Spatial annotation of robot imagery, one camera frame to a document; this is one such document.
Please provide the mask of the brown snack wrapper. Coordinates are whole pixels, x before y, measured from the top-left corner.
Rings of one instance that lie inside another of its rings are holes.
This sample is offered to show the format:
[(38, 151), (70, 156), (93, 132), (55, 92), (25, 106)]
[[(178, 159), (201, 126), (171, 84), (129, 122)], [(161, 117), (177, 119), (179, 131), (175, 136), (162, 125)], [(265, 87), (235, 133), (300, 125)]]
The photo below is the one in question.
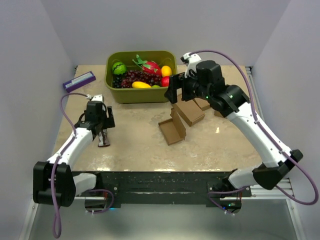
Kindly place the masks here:
[(99, 139), (99, 143), (98, 143), (99, 148), (109, 147), (111, 145), (110, 141), (108, 139), (108, 130), (107, 129), (103, 129), (98, 134), (98, 139)]

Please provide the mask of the brown paper box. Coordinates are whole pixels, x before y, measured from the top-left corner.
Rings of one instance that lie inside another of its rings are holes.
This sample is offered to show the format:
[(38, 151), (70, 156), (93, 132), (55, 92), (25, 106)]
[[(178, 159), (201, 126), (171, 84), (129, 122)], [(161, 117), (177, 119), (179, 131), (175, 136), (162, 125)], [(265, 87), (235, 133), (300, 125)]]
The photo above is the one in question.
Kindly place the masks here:
[(170, 118), (159, 122), (158, 126), (168, 146), (184, 141), (186, 138), (186, 128), (174, 108), (171, 108)]

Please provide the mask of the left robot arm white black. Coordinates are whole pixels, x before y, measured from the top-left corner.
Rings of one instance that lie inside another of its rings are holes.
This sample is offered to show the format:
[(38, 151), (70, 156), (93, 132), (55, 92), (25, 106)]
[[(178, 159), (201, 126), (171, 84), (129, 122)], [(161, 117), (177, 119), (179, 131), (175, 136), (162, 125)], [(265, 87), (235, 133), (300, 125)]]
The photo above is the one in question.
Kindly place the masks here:
[(55, 191), (57, 205), (69, 207), (75, 196), (88, 192), (99, 196), (104, 184), (93, 173), (73, 176), (76, 161), (95, 138), (98, 147), (110, 146), (108, 129), (115, 127), (111, 106), (106, 106), (104, 97), (95, 95), (87, 102), (86, 109), (67, 141), (45, 162), (37, 162), (33, 168), (33, 201), (38, 204), (52, 205), (52, 190)]

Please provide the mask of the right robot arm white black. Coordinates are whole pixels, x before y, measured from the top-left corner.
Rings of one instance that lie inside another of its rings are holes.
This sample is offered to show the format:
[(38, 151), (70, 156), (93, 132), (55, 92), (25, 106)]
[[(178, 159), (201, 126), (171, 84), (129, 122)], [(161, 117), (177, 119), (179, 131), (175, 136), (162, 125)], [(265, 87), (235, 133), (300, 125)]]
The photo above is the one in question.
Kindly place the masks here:
[(249, 140), (262, 163), (247, 169), (234, 170), (222, 185), (223, 192), (235, 196), (243, 187), (258, 184), (272, 190), (303, 158), (300, 150), (292, 150), (275, 136), (265, 122), (251, 109), (246, 93), (237, 85), (228, 85), (221, 66), (213, 60), (197, 61), (185, 73), (172, 75), (164, 96), (178, 102), (177, 90), (183, 101), (200, 98), (212, 109), (232, 122)]

